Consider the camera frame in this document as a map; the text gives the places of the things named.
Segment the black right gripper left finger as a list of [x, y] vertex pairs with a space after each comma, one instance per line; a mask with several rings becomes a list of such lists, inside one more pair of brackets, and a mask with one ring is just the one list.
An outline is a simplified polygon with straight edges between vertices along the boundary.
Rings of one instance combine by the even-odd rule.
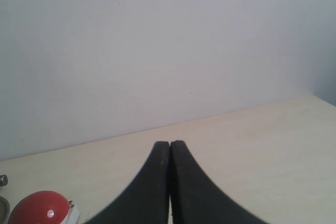
[[126, 189], [89, 223], [168, 223], [170, 144], [155, 142]]

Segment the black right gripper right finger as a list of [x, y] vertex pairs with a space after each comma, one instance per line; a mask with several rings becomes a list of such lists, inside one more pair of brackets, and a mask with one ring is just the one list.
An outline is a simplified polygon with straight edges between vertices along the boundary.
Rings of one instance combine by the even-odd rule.
[[173, 223], [265, 223], [215, 185], [184, 141], [171, 143], [170, 170]]

